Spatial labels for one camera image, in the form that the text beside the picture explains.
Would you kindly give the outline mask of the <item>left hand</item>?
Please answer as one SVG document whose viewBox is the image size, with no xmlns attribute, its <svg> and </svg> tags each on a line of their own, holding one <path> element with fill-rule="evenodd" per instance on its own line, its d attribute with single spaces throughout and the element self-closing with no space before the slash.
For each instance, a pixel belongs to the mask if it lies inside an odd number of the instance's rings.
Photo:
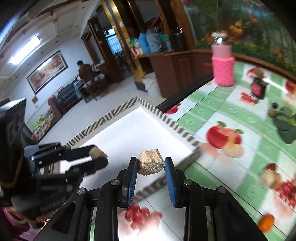
<svg viewBox="0 0 296 241">
<path fill-rule="evenodd" d="M 14 207 L 1 207 L 1 240 L 34 240 L 40 228 L 32 228 Z"/>
</svg>

